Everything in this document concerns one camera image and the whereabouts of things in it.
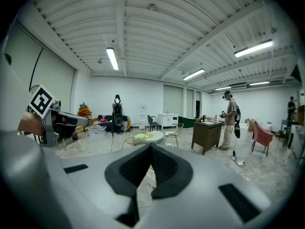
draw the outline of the black rectangular slot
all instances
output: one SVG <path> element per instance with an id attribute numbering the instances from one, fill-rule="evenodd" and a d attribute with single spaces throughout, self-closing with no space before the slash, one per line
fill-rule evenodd
<path id="1" fill-rule="evenodd" d="M 232 205 L 244 223 L 252 220 L 260 214 L 260 211 L 255 208 L 232 184 L 220 186 L 219 190 Z"/>
<path id="2" fill-rule="evenodd" d="M 66 174 L 68 174 L 68 173 L 76 172 L 79 170 L 84 170 L 86 168 L 88 168 L 88 167 L 86 165 L 82 164 L 82 165 L 67 167 L 67 168 L 64 168 L 63 170 L 66 172 Z"/>

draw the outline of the ceiling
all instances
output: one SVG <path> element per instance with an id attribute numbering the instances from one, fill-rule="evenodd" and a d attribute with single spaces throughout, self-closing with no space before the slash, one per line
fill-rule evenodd
<path id="1" fill-rule="evenodd" d="M 155 79 L 213 92 L 235 83 L 284 83 L 297 61 L 294 27 L 272 0 L 32 2 L 92 75 Z M 235 57 L 234 52 L 268 39 L 273 47 Z M 114 48 L 119 71 L 113 70 L 107 47 Z M 201 68 L 204 74 L 183 80 Z"/>

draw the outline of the marble floor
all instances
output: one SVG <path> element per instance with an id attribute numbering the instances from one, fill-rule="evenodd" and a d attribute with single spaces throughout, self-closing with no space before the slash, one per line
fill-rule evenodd
<path id="1" fill-rule="evenodd" d="M 194 144 L 191 149 L 193 136 L 193 128 L 184 128 L 178 136 L 178 144 L 180 149 L 202 155 L 202 147 Z M 224 138 L 224 129 L 222 129 L 220 143 Z M 173 139 L 167 140 L 166 143 L 175 145 Z M 94 132 L 85 132 L 85 138 L 82 134 L 78 135 L 77 141 L 69 139 L 65 141 L 67 150 L 64 150 L 63 145 L 59 144 L 56 147 L 56 154 L 60 159 L 68 159 L 74 157 L 84 157 L 100 155 L 109 152 L 115 152 L 122 149 L 123 133 L 112 135 L 110 132 L 100 131 L 98 134 Z M 271 200 L 272 203 L 278 202 L 294 187 L 294 183 L 298 176 L 299 169 L 297 168 L 297 160 L 288 148 L 282 147 L 282 142 L 274 136 L 269 146 L 268 157 L 266 157 L 266 150 L 259 143 L 256 143 L 253 153 L 251 153 L 252 133 L 247 132 L 244 143 L 236 143 L 235 152 L 246 162 L 245 167 L 239 167 L 234 161 L 230 159 L 232 150 L 235 145 L 235 136 L 231 140 L 231 149 L 229 151 L 222 151 L 216 147 L 212 147 L 205 152 L 206 156 L 219 160 L 228 168 L 233 169 L 246 179 L 256 184 Z M 133 147 L 129 144 L 124 144 L 125 148 Z M 150 193 L 153 189 L 148 184 L 146 178 L 138 187 L 138 207 L 140 217 L 149 209 L 152 204 Z"/>

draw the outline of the black chair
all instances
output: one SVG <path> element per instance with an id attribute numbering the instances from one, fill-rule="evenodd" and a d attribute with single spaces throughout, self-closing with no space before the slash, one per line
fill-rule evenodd
<path id="1" fill-rule="evenodd" d="M 151 118 L 149 115 L 147 115 L 147 119 L 148 119 L 148 124 L 149 124 L 149 131 L 151 131 L 151 129 L 153 129 L 154 127 L 157 127 L 157 130 L 159 128 L 159 131 L 161 131 L 161 125 L 160 124 L 153 121 L 153 118 Z"/>

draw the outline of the beige pants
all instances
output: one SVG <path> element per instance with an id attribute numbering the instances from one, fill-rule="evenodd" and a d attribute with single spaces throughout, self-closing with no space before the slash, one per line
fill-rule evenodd
<path id="1" fill-rule="evenodd" d="M 234 132 L 234 125 L 224 126 L 224 141 L 222 147 L 229 147 L 231 142 L 231 137 Z"/>

